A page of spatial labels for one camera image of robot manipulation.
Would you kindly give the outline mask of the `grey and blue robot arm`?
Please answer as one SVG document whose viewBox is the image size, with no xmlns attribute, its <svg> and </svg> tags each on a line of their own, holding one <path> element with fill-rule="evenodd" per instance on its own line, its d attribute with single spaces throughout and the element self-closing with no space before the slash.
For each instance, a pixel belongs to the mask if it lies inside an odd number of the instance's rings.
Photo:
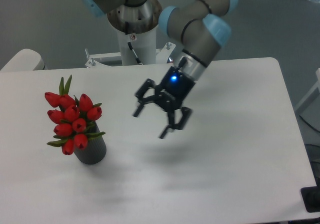
<svg viewBox="0 0 320 224">
<path fill-rule="evenodd" d="M 196 81 L 231 36 L 223 16 L 239 0 L 194 0 L 184 8 L 162 8 L 157 0 L 82 0 L 91 13 L 107 17 L 117 31 L 124 66 L 156 62 L 156 35 L 160 29 L 183 45 L 183 50 L 159 84 L 147 79 L 137 90 L 139 116 L 146 104 L 155 103 L 168 117 L 160 135 L 182 130 L 192 110 L 183 105 Z"/>
</svg>

